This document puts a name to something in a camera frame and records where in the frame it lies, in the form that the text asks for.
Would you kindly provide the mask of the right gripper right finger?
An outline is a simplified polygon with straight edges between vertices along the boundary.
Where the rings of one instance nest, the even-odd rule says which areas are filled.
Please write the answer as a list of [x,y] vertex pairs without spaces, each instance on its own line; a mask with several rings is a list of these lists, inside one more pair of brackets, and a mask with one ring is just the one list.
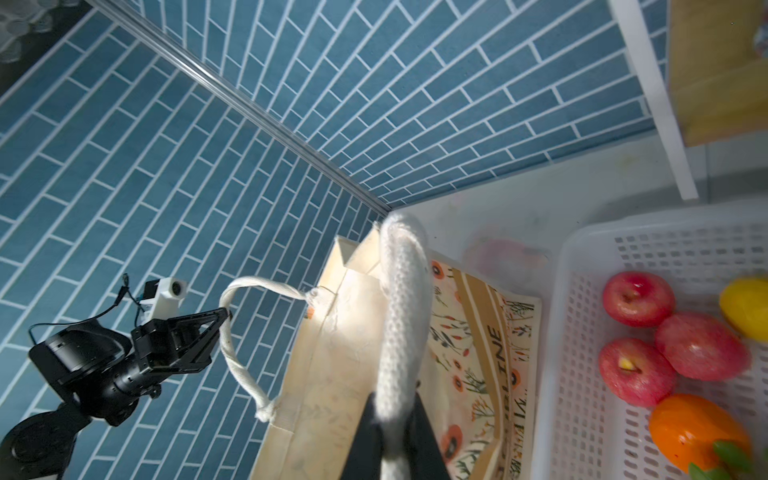
[[406,423],[405,454],[411,479],[450,479],[419,394],[415,396],[413,410]]

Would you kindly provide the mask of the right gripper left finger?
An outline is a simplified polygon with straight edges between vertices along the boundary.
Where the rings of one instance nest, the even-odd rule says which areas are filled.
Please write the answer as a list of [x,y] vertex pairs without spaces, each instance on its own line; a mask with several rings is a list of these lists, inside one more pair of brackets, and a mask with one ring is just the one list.
[[375,413],[375,397],[371,393],[367,398],[340,480],[380,479],[383,437]]

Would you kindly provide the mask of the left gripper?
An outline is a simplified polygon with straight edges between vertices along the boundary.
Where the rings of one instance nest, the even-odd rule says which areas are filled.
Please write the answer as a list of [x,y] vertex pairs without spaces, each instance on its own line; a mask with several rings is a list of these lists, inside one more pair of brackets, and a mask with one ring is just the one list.
[[227,309],[217,308],[134,328],[131,350],[107,376],[107,404],[125,408],[143,396],[157,398],[168,378],[203,371],[228,319]]

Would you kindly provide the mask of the cream canvas grocery bag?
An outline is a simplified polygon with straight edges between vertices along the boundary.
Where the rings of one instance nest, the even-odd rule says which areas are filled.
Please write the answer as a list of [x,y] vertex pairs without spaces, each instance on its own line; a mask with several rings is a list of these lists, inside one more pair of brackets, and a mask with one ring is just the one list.
[[245,288],[306,305],[275,397],[238,359],[230,325],[221,327],[227,366],[267,426],[253,478],[339,479],[371,393],[383,437],[380,479],[411,479],[405,430],[416,394],[450,479],[529,477],[539,299],[438,258],[403,212],[360,242],[337,238],[311,290],[244,276],[220,306]]

